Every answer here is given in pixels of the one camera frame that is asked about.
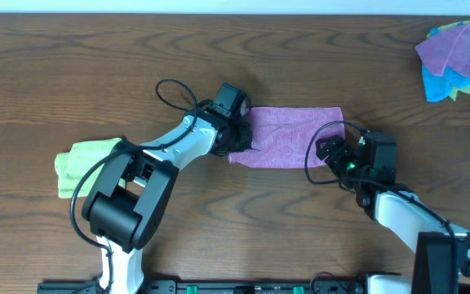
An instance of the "blue cloth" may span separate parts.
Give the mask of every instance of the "blue cloth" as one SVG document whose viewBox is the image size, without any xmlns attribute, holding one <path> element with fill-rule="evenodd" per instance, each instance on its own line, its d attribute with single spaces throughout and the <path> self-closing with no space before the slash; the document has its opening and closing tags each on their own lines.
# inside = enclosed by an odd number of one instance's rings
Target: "blue cloth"
<svg viewBox="0 0 470 294">
<path fill-rule="evenodd" d="M 446 67 L 444 75 L 439 77 L 432 75 L 425 65 L 422 65 L 422 78 L 428 102 L 444 100 L 453 91 L 453 86 L 458 89 L 470 86 L 470 78 L 465 78 L 449 67 Z"/>
</svg>

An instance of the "lavender cloth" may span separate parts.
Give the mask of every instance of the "lavender cloth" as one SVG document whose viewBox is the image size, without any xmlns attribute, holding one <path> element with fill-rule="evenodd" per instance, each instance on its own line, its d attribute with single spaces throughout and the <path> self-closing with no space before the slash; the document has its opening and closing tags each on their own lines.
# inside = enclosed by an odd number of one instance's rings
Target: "lavender cloth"
<svg viewBox="0 0 470 294">
<path fill-rule="evenodd" d="M 250 114 L 253 150 L 230 153 L 229 162 L 242 163 L 248 167 L 303 168 L 306 150 L 315 131 L 322 125 L 336 120 L 342 120 L 340 107 L 253 108 Z M 344 125 L 329 126 L 321 132 L 319 138 L 334 135 L 344 137 Z M 325 164 L 315 153 L 313 143 L 308 167 L 320 167 Z"/>
<path fill-rule="evenodd" d="M 470 78 L 470 24 L 442 30 L 416 46 L 429 72 L 443 76 L 446 66 Z"/>
</svg>

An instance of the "wooden table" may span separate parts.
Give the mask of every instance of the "wooden table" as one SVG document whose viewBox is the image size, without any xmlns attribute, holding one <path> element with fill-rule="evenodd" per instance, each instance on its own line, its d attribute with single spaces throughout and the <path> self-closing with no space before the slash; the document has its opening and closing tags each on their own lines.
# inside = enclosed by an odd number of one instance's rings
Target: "wooden table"
<svg viewBox="0 0 470 294">
<path fill-rule="evenodd" d="M 430 28 L 461 19 L 0 15 L 0 293 L 100 273 L 99 251 L 57 197 L 54 158 L 82 140 L 141 143 L 169 131 L 182 113 L 154 95 L 162 78 L 200 100 L 230 82 L 256 106 L 341 106 L 346 119 L 395 135 L 398 180 L 470 229 L 470 96 L 425 102 L 415 52 Z M 182 279 L 411 276 L 413 259 L 336 186 L 206 156 L 180 173 L 144 269 Z"/>
</svg>

